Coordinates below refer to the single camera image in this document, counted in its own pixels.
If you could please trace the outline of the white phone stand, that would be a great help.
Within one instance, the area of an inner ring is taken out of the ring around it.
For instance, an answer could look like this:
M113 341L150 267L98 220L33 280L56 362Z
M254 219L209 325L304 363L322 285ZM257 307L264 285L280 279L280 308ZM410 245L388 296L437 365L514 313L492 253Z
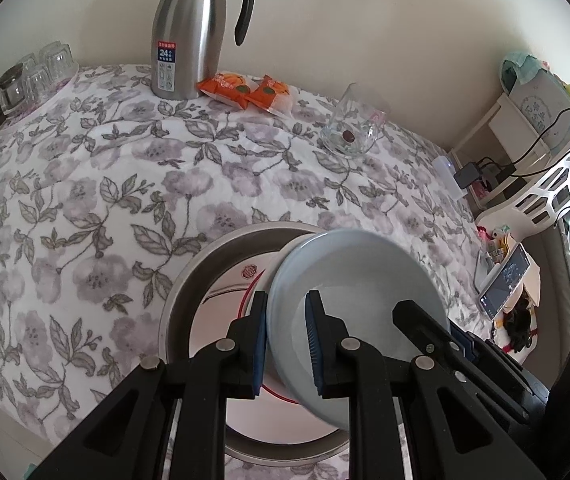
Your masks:
M486 286L486 280L489 278L494 266L493 258L485 250L480 249L477 254L474 274L474 285L477 292L481 292L481 289Z

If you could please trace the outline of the floral fleece tablecloth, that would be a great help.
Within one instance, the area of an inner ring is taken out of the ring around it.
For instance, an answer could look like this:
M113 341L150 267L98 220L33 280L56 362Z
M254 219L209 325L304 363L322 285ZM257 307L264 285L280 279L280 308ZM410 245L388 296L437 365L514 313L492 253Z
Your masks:
M142 65L80 70L0 131L0 471L22 478L157 346L180 272L261 222L361 228L425 266L449 318L488 336L480 240L434 170L436 144L388 125L361 160L327 153L333 101L274 117L168 102Z

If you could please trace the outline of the clear glass mug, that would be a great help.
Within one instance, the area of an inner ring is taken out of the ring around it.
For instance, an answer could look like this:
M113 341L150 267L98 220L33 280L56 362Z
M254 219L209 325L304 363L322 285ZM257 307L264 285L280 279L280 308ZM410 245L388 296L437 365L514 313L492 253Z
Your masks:
M351 82L320 132L325 148L345 157L359 157L384 134L390 106L372 88Z

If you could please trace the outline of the black gloves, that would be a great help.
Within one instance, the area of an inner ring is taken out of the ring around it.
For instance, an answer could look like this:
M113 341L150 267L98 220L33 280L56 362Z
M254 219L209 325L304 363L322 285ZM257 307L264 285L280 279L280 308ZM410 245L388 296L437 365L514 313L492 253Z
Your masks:
M532 346L531 320L529 301L526 299L519 299L512 310L503 313L502 327L506 330L508 337L508 343L503 347L505 353L520 352Z

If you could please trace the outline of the small clear glass cup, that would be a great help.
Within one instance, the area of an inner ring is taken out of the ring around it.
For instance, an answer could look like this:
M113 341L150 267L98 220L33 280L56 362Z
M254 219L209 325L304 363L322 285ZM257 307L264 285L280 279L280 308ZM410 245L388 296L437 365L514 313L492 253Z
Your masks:
M48 69L53 84L72 78L78 68L72 49L61 41L53 41L43 47L39 52L39 60Z

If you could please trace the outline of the stainless steel thermos jug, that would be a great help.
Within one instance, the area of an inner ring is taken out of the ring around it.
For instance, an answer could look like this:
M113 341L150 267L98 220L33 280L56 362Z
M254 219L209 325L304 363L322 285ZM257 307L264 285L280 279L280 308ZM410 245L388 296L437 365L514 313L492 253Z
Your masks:
M255 0L242 0L235 44L245 41ZM172 101L195 99L215 76L227 23L227 0L159 0L151 29L151 91Z

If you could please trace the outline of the orange snack packet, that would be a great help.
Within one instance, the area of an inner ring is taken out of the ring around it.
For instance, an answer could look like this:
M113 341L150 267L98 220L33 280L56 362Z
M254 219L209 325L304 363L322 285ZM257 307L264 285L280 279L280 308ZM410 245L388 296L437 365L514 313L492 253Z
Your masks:
M264 75L259 86L250 92L246 100L265 112L282 118L291 118L298 99L298 90L269 75Z
M235 73L218 73L196 85L196 89L205 96L235 110L245 110L249 104L247 96L257 88L257 82Z

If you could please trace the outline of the black power adapter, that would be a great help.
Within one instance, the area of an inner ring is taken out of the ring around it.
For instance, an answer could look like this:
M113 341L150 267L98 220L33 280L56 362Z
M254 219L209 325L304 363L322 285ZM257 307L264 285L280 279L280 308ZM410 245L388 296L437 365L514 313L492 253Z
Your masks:
M454 174L454 180L461 190L469 188L482 177L482 169L477 162L468 162Z

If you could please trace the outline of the white shelf unit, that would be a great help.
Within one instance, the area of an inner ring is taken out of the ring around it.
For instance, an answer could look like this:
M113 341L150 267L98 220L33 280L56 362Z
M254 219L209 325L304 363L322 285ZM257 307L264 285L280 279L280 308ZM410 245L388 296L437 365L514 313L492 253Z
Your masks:
M570 119L570 110L562 113ZM506 94L496 100L474 127L450 151L457 168L477 162L482 177L468 188L471 205L485 210L506 200L557 162L570 148L570 121L556 120L547 133L538 133L526 115Z

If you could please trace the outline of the smartphone on stand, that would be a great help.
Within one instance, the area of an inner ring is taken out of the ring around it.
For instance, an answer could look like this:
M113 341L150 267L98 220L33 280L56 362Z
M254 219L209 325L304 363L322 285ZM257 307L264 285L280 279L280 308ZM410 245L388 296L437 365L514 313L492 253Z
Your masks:
M529 271L529 255L520 243L486 276L479 290L477 304L490 320L504 309L517 287Z

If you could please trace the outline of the strawberry pattern bowl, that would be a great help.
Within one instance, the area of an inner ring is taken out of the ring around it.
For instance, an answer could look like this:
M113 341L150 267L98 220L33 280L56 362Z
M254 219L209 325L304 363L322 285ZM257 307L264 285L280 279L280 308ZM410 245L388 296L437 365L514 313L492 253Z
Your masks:
M287 402L290 404L299 404L296 400L291 399L289 396L284 396L282 393L278 393L277 391L273 390L272 388L270 388L266 384L262 384L261 388L263 390L265 390L267 393L270 393L271 396L274 396L276 399L279 399L283 402Z

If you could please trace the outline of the white plate yellow flowers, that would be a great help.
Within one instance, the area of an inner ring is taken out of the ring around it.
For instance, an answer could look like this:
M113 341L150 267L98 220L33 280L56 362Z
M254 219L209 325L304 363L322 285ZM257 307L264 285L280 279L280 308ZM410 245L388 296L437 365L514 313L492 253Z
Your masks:
M189 353L195 354L227 335L230 323L248 307L253 290L263 284L262 275L274 258L273 252L247 258L215 281L196 311L189 334ZM271 356L265 357L263 383L295 400L275 374ZM334 431L300 404L283 402L262 388L255 400L227 402L227 426L244 437L274 444L307 443Z

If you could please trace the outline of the white lattice chair back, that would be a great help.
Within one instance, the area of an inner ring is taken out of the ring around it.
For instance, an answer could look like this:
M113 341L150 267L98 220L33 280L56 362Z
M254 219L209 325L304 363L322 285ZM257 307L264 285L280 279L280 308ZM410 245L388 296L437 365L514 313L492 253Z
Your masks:
M515 240L539 234L570 211L570 148L557 162L527 180L514 196L484 210L477 226L487 231L507 228Z

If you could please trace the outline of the white power strip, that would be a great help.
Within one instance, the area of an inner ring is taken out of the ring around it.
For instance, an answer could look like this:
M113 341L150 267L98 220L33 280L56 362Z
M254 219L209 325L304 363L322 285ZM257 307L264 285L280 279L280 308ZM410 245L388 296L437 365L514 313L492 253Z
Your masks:
M434 170L436 170L440 181L452 200L461 200L467 195L466 188L460 188L460 185L454 178L456 169L448 156L440 155L436 157L434 159Z

